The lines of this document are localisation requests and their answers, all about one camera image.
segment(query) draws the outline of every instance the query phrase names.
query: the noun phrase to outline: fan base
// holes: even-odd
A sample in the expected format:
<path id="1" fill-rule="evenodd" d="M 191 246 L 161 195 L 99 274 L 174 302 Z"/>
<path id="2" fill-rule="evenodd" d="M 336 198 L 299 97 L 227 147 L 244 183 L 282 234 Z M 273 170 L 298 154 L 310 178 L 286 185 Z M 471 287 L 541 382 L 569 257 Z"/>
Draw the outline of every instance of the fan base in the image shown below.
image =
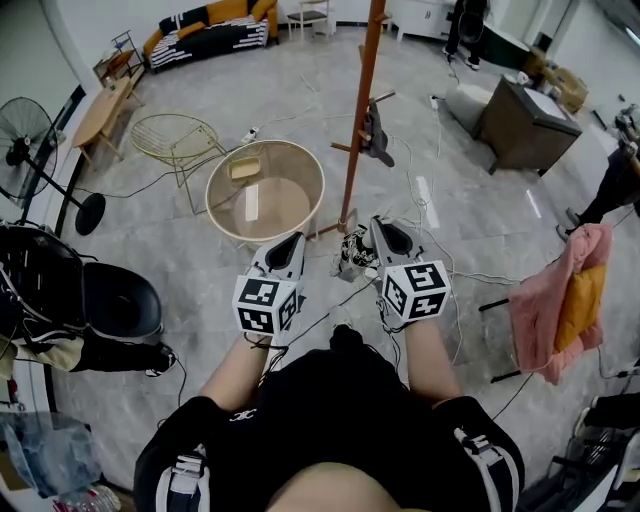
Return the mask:
<path id="1" fill-rule="evenodd" d="M 76 215 L 76 231 L 84 236 L 96 229 L 102 220 L 106 204 L 101 194 L 91 194 L 87 197 Z"/>

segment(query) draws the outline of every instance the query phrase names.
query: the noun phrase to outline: wooden cabinet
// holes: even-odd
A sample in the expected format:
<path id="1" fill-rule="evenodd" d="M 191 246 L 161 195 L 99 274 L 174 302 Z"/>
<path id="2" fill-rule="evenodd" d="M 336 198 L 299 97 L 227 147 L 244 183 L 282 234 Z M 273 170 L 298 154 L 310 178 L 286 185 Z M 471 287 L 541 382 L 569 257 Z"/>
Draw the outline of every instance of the wooden cabinet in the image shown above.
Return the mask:
<path id="1" fill-rule="evenodd" d="M 392 0 L 391 23 L 398 27 L 398 41 L 405 34 L 446 40 L 455 3 L 446 0 Z"/>

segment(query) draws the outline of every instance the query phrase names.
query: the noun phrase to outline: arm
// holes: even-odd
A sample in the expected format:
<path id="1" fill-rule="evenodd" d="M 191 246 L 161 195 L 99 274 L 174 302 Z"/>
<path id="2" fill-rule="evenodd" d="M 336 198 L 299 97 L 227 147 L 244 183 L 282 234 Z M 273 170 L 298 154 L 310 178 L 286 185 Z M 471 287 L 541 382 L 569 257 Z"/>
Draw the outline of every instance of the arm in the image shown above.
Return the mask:
<path id="1" fill-rule="evenodd" d="M 409 387 L 432 404 L 462 396 L 440 330 L 433 320 L 422 320 L 405 329 Z"/>
<path id="2" fill-rule="evenodd" d="M 255 342 L 262 338 L 255 334 L 247 337 Z M 269 345 L 271 338 L 261 343 Z M 240 409 L 258 387 L 268 355 L 269 350 L 255 347 L 241 334 L 199 394 L 211 398 L 224 411 Z"/>

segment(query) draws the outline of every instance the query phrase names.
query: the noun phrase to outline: wooden coat rack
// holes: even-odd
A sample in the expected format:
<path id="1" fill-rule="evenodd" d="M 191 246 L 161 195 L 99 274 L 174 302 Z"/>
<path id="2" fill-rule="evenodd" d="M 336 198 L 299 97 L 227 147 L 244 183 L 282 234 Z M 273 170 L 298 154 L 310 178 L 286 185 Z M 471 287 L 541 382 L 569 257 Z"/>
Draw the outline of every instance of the wooden coat rack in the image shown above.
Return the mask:
<path id="1" fill-rule="evenodd" d="M 377 98 L 370 98 L 371 82 L 373 81 L 373 72 L 376 67 L 376 56 L 378 54 L 378 44 L 380 42 L 380 34 L 382 32 L 382 23 L 389 19 L 384 12 L 386 0 L 371 0 L 369 8 L 369 23 L 367 26 L 367 37 L 364 46 L 359 46 L 360 60 L 362 62 L 362 71 L 360 73 L 360 86 L 358 88 L 358 100 L 356 103 L 356 115 L 353 122 L 353 133 L 351 135 L 351 146 L 332 142 L 331 147 L 340 149 L 349 153 L 349 165 L 347 166 L 347 181 L 344 187 L 344 196 L 342 198 L 342 209 L 340 218 L 336 224 L 317 231 L 317 235 L 322 235 L 337 229 L 340 233 L 346 233 L 347 220 L 350 216 L 349 203 L 351 202 L 351 193 L 353 191 L 353 182 L 356 177 L 356 167 L 358 166 L 358 157 L 360 156 L 361 139 L 370 140 L 364 131 L 364 120 L 367 115 L 369 105 L 377 103 L 384 99 L 395 95 L 395 91 L 388 92 Z"/>

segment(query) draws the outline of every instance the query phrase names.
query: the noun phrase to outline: plastic bag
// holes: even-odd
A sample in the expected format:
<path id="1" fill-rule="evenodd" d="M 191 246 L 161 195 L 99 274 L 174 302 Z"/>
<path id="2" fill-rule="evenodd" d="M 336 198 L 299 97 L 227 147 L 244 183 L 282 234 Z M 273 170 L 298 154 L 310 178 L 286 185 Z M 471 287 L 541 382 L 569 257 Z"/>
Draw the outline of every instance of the plastic bag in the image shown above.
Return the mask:
<path id="1" fill-rule="evenodd" d="M 87 488 L 102 473 L 93 437 L 64 414 L 0 414 L 0 425 L 16 472 L 43 498 Z"/>

